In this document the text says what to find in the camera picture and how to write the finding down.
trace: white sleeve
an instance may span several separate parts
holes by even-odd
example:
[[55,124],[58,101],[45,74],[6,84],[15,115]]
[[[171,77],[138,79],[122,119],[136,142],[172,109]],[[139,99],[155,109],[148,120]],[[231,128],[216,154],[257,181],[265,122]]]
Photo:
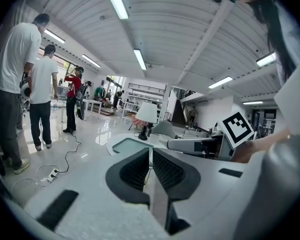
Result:
[[39,48],[40,48],[40,44],[41,44],[41,35],[40,34],[34,34],[31,37],[31,44],[29,46],[27,55],[25,57],[25,62],[26,63],[35,64],[36,58],[37,58],[37,55],[38,55],[38,51],[39,51]]

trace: white ceiling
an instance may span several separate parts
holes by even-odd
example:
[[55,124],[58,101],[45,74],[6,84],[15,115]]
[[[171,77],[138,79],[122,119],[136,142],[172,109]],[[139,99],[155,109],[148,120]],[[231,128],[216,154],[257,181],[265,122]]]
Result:
[[[66,41],[60,47],[77,59],[86,54],[98,62],[101,68],[92,65],[98,74],[171,83],[210,98],[234,93],[249,99],[280,89],[275,70],[258,72],[256,60],[269,53],[266,28],[246,4],[227,2],[229,9],[223,11],[211,0],[123,1],[128,20],[119,20],[109,0],[26,4],[48,13],[48,28]],[[152,68],[141,70],[133,49],[140,49]],[[244,80],[209,91],[209,85],[227,76]]]

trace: chair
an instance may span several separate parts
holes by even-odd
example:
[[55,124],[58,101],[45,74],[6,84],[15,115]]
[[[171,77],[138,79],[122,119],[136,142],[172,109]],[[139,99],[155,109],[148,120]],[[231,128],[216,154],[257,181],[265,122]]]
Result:
[[150,134],[163,134],[170,136],[173,139],[178,139],[178,135],[173,130],[173,125],[169,121],[161,121],[155,127],[149,130],[148,136]]

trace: fluorescent light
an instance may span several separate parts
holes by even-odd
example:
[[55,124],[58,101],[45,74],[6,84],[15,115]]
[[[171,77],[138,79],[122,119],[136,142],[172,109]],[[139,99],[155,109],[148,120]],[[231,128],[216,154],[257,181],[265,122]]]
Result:
[[120,20],[129,18],[125,5],[122,0],[110,0]]
[[65,43],[65,40],[63,40],[61,37],[57,36],[56,34],[52,33],[50,30],[46,29],[44,33],[48,34],[49,36],[53,37],[54,39],[58,40],[61,44]]
[[262,67],[262,66],[267,65],[271,62],[274,62],[275,60],[276,60],[276,54],[273,52],[273,53],[267,55],[264,58],[258,59],[256,61],[256,63],[258,64],[259,67]]
[[88,62],[91,62],[93,65],[95,65],[95,66],[97,66],[98,68],[101,68],[101,66],[98,64],[98,63],[96,63],[96,62],[94,62],[92,59],[90,59],[88,56],[86,56],[86,55],[81,55],[83,58],[85,58]]
[[262,101],[251,101],[251,102],[244,102],[244,105],[253,105],[253,104],[263,104]]
[[219,82],[216,82],[209,86],[210,89],[216,88],[217,86],[223,85],[229,81],[233,80],[230,76],[226,77],[225,79],[220,80]]
[[136,58],[138,59],[138,62],[140,64],[140,67],[142,70],[147,70],[147,67],[146,67],[146,64],[145,64],[145,61],[144,61],[144,58],[142,57],[142,53],[139,49],[134,49],[134,54],[136,56]]

